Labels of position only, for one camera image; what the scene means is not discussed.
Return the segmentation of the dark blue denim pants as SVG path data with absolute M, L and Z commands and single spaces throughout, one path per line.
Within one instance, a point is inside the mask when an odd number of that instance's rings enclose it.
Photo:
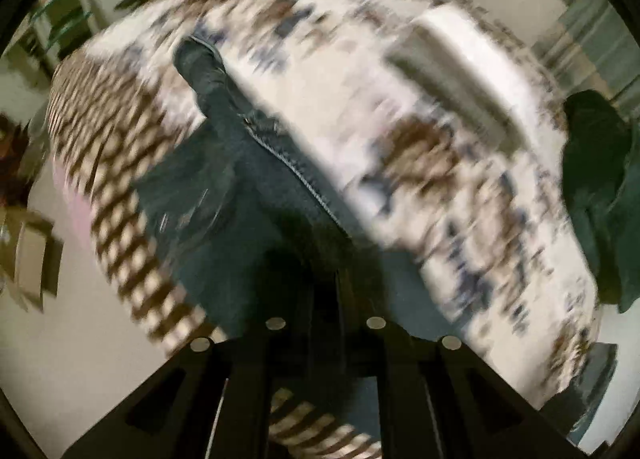
M 347 283 L 389 300 L 428 295 L 416 259 L 367 236 L 279 122 L 243 95 L 213 45 L 189 35 L 174 63 L 205 119 L 136 190 L 160 260 L 228 340 L 277 290 Z

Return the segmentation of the cardboard box on floor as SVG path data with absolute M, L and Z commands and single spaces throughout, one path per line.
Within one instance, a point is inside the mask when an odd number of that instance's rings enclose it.
M 1 209 L 1 291 L 23 311 L 43 312 L 43 297 L 58 294 L 63 242 L 47 217 L 27 208 Z

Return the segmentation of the dark green folded clothes pile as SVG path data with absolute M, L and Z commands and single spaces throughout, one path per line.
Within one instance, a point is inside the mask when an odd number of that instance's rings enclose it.
M 564 112 L 563 201 L 600 301 L 623 314 L 639 298 L 639 123 L 594 90 Z

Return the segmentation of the folded white grey towels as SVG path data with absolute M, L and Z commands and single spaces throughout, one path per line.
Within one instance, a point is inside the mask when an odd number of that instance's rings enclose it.
M 538 96 L 506 50 L 453 3 L 417 16 L 386 60 L 446 110 L 456 112 L 489 147 L 537 151 Z

